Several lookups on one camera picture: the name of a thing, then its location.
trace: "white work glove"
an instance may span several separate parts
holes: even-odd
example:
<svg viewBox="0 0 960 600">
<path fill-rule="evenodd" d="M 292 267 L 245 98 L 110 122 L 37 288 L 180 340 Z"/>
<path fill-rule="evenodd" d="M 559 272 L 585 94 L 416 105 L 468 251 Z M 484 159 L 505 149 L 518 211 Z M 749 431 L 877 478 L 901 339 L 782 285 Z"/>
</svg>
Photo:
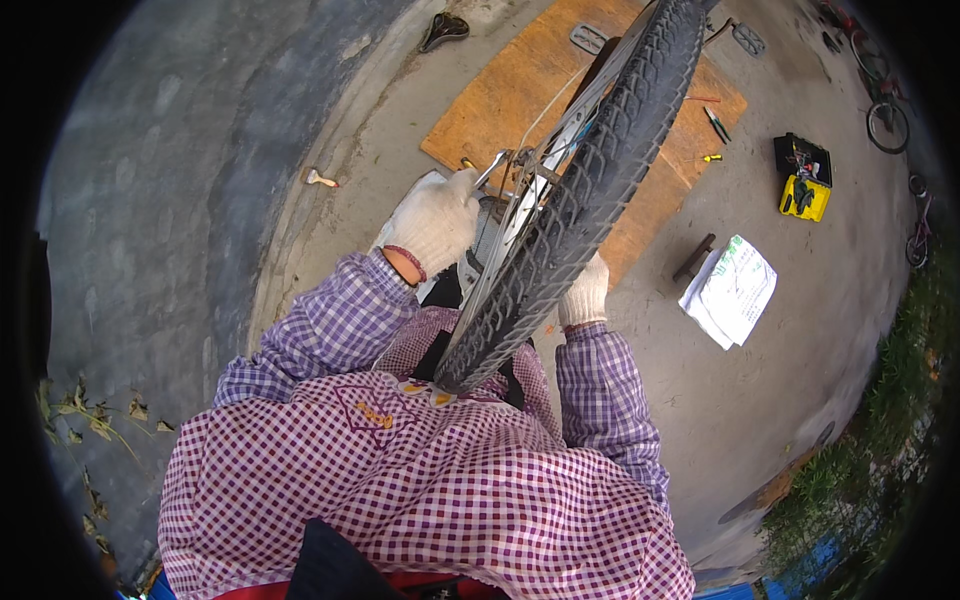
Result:
<svg viewBox="0 0 960 600">
<path fill-rule="evenodd" d="M 604 303 L 609 280 L 610 269 L 598 252 L 560 300 L 561 327 L 606 321 Z"/>
<path fill-rule="evenodd" d="M 473 244 L 480 205 L 470 194 L 477 177 L 476 169 L 457 171 L 396 208 L 394 231 L 383 247 L 410 258 L 420 270 L 420 282 L 460 260 Z"/>
</svg>

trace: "yellow screwdriver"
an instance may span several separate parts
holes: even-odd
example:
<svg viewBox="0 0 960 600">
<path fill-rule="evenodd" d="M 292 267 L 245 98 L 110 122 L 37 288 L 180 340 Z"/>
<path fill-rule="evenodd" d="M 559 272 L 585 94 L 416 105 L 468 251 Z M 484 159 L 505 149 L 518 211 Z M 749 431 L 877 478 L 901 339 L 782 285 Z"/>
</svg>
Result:
<svg viewBox="0 0 960 600">
<path fill-rule="evenodd" d="M 697 160 L 702 160 L 704 162 L 711 162 L 713 160 L 723 160 L 723 157 L 720 155 L 710 155 L 710 156 L 704 156 L 703 158 L 691 158 L 690 160 L 685 160 L 684 162 L 695 162 Z"/>
</svg>

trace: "toolbox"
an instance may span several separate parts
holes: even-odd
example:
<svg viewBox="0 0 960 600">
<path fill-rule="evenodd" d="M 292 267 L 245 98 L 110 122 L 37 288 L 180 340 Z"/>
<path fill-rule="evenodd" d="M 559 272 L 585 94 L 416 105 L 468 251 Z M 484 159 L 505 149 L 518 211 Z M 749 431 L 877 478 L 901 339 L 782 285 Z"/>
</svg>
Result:
<svg viewBox="0 0 960 600">
<path fill-rule="evenodd" d="M 792 132 L 774 138 L 774 153 L 777 171 L 789 174 L 780 195 L 780 213 L 819 223 L 833 186 L 830 153 Z"/>
</svg>

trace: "green grass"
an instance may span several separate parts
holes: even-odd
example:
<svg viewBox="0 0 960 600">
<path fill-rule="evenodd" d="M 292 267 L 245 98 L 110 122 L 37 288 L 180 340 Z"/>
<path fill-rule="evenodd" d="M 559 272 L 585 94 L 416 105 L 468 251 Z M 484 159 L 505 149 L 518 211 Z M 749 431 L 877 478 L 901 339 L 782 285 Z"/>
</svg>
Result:
<svg viewBox="0 0 960 600">
<path fill-rule="evenodd" d="M 764 518 L 766 566 L 802 596 L 855 598 L 896 548 L 945 421 L 941 372 L 957 340 L 956 266 L 951 251 L 931 247 L 840 440 L 804 466 Z M 803 560 L 824 537 L 839 548 L 828 572 Z"/>
</svg>

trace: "plywood board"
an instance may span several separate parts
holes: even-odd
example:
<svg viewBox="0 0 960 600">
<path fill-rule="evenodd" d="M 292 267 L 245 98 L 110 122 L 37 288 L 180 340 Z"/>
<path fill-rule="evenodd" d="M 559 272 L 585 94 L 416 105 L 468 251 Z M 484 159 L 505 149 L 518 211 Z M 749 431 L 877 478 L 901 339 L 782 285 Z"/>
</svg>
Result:
<svg viewBox="0 0 960 600">
<path fill-rule="evenodd" d="M 609 36 L 620 36 L 641 9 L 641 4 L 630 0 L 557 0 L 468 84 L 420 147 L 450 169 L 460 168 L 462 156 L 482 169 L 501 148 L 517 148 L 538 115 L 567 85 L 529 133 L 526 144 L 536 144 L 562 116 L 582 77 L 574 76 L 593 60 L 570 42 L 570 30 L 584 21 Z M 719 104 L 709 105 L 734 134 L 733 127 L 747 103 L 706 57 L 700 58 L 687 93 L 720 98 Z M 720 150 L 722 144 L 703 105 L 684 102 L 660 155 L 601 247 L 611 268 L 611 287 L 630 270 L 708 168 L 705 162 L 684 160 Z M 491 182 L 499 184 L 502 177 L 501 168 Z"/>
</svg>

